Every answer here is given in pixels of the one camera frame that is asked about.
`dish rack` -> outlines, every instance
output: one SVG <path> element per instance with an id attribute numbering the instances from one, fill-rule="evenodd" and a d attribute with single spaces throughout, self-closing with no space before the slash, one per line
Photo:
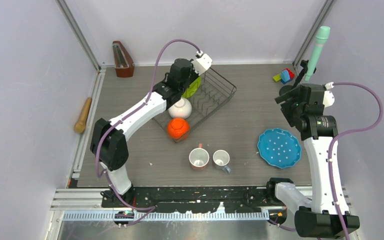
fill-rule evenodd
<path id="1" fill-rule="evenodd" d="M 190 130 L 179 138 L 173 138 L 174 142 L 178 143 L 185 139 L 185 136 L 188 136 L 206 119 L 225 105 L 233 95 L 235 95 L 235 92 L 236 86 L 210 67 L 210 69 L 201 75 L 201 83 L 196 92 L 187 98 L 192 105 L 192 113 L 186 118 Z M 167 133 L 167 126 L 172 120 L 172 117 L 168 111 L 165 111 L 155 116 L 153 120 Z"/>

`mug handle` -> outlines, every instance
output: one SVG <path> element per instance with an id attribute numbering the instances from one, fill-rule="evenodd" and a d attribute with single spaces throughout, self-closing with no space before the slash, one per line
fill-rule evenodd
<path id="1" fill-rule="evenodd" d="M 225 171 L 228 174 L 230 174 L 232 172 L 232 169 L 228 165 L 224 166 L 222 169 L 223 169 L 223 171 Z"/>

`green plate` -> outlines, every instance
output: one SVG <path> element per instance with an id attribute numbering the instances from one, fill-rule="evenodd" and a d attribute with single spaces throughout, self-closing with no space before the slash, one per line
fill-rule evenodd
<path id="1" fill-rule="evenodd" d="M 198 88 L 201 86 L 201 76 L 199 76 L 195 81 L 193 81 L 190 86 L 186 89 L 186 91 L 183 93 L 182 97 L 184 98 L 190 98 L 192 97 L 198 90 Z"/>

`wooden handle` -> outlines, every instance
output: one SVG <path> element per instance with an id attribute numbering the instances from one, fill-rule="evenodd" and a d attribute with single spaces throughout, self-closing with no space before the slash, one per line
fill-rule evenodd
<path id="1" fill-rule="evenodd" d="M 88 97 L 86 102 L 83 105 L 83 109 L 81 110 L 80 116 L 78 117 L 78 121 L 74 125 L 74 131 L 76 133 L 83 133 L 86 128 L 86 121 L 88 120 L 89 109 L 91 108 L 92 98 Z"/>

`polka dot plate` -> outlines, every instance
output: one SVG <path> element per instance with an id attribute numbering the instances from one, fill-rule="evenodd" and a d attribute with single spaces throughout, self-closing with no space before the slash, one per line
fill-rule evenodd
<path id="1" fill-rule="evenodd" d="M 264 131 L 258 138 L 257 148 L 268 164 L 280 169 L 293 167 L 301 159 L 300 141 L 284 129 Z"/>

